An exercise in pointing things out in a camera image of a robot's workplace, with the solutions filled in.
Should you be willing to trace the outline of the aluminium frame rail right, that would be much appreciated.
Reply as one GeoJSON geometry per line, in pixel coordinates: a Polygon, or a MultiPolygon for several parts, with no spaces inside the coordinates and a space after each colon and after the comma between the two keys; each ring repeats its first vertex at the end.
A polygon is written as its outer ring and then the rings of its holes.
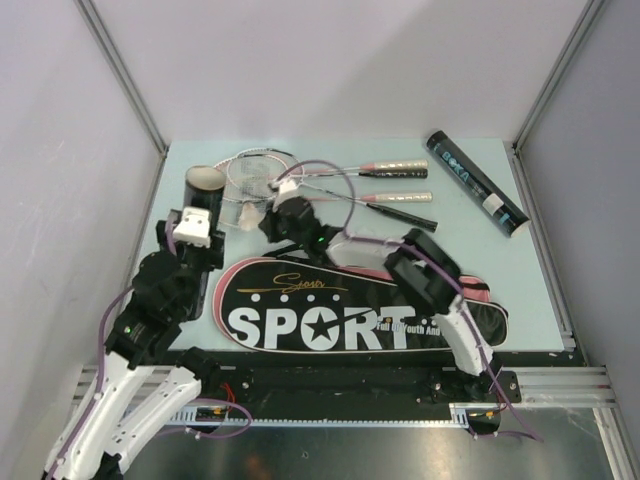
{"type": "Polygon", "coordinates": [[[574,60],[586,45],[587,40],[609,4],[610,1],[607,0],[589,0],[586,2],[524,122],[512,141],[512,149],[516,154],[520,154],[523,150],[531,133],[542,119],[545,110],[563,83],[574,60]]]}

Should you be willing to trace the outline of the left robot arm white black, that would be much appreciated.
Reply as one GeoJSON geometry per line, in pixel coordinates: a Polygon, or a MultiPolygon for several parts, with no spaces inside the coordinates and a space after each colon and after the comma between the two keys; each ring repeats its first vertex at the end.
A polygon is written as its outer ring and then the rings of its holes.
{"type": "Polygon", "coordinates": [[[187,205],[156,226],[157,251],[143,258],[112,329],[99,331],[99,364],[45,463],[45,479],[120,479],[167,421],[196,398],[214,397],[221,376],[203,350],[189,349],[137,407],[182,324],[203,311],[209,275],[223,265],[219,210],[187,205]]]}

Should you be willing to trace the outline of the white black-handled badminton racket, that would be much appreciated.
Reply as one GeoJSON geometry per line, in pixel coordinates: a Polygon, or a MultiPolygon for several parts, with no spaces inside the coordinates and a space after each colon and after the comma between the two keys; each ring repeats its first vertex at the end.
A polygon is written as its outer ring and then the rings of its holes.
{"type": "Polygon", "coordinates": [[[428,161],[389,160],[351,167],[331,167],[324,164],[302,165],[293,154],[275,148],[252,148],[221,162],[217,168],[227,176],[227,194],[233,199],[266,199],[271,185],[280,177],[297,183],[315,178],[331,178],[344,172],[350,177],[404,179],[426,178],[428,161]]]}

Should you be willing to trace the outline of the black SPORT racket bag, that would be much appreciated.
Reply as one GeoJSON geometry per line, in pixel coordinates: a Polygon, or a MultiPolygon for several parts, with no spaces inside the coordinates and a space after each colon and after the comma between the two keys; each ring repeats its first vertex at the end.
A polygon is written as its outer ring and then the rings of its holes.
{"type": "Polygon", "coordinates": [[[214,288],[218,328],[242,347],[291,354],[446,351],[436,321],[417,314],[385,272],[253,257],[214,288]]]}

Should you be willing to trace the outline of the aluminium frame rail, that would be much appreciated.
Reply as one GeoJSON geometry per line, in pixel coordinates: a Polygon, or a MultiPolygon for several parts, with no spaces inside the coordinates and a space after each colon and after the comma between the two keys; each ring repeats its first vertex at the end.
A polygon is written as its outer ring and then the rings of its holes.
{"type": "Polygon", "coordinates": [[[542,119],[545,110],[563,83],[574,60],[586,45],[587,40],[609,4],[610,1],[607,0],[589,0],[586,2],[524,122],[512,141],[512,149],[516,154],[520,154],[523,150],[531,133],[542,119]]]}
{"type": "Polygon", "coordinates": [[[168,151],[168,144],[163,138],[96,3],[91,0],[75,0],[74,4],[154,150],[164,159],[168,151]]]}

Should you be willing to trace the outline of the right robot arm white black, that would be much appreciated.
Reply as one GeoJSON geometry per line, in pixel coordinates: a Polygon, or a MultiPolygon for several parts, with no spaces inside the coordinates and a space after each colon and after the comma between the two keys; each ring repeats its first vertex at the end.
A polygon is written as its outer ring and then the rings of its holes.
{"type": "Polygon", "coordinates": [[[271,243],[291,241],[318,266],[387,272],[416,312],[436,321],[463,372],[463,393],[473,401],[484,401],[502,391],[501,363],[471,314],[460,269],[426,232],[413,228],[400,240],[357,236],[346,226],[321,223],[311,203],[300,195],[268,201],[259,229],[271,243]]]}

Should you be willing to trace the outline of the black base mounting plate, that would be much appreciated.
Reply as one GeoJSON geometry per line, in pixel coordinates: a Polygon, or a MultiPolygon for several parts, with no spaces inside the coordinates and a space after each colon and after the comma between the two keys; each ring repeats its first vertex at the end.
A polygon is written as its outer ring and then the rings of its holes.
{"type": "Polygon", "coordinates": [[[430,403],[522,401],[516,374],[501,371],[493,381],[451,368],[409,367],[249,367],[223,366],[202,381],[203,395],[229,386],[249,402],[269,392],[346,395],[414,394],[430,403]]]}

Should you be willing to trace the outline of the white feather shuttlecock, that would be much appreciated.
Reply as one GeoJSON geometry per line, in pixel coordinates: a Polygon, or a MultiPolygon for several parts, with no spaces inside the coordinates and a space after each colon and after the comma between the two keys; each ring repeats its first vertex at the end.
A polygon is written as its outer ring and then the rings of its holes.
{"type": "Polygon", "coordinates": [[[243,231],[252,231],[259,227],[263,218],[264,213],[261,212],[253,203],[244,203],[238,217],[238,226],[243,231]]]}

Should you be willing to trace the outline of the red white badminton racket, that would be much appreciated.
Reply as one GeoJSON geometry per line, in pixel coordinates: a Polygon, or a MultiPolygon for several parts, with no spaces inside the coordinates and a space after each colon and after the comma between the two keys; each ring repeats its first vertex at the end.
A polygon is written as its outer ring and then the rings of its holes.
{"type": "Polygon", "coordinates": [[[407,160],[374,162],[366,165],[352,167],[330,167],[330,166],[300,166],[296,162],[287,162],[276,156],[249,156],[234,157],[219,162],[215,168],[223,172],[228,182],[240,188],[244,183],[269,182],[283,175],[288,169],[290,173],[286,176],[296,180],[307,177],[332,177],[340,176],[343,171],[349,176],[363,177],[417,177],[426,178],[428,176],[428,162],[426,160],[407,160]]]}

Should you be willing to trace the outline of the aluminium frame rail left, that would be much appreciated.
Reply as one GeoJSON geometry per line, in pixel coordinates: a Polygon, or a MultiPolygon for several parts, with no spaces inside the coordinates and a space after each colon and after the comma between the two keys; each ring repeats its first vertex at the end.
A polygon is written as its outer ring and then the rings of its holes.
{"type": "Polygon", "coordinates": [[[168,151],[168,144],[163,138],[96,3],[91,0],[75,0],[74,4],[154,150],[164,159],[168,151]]]}

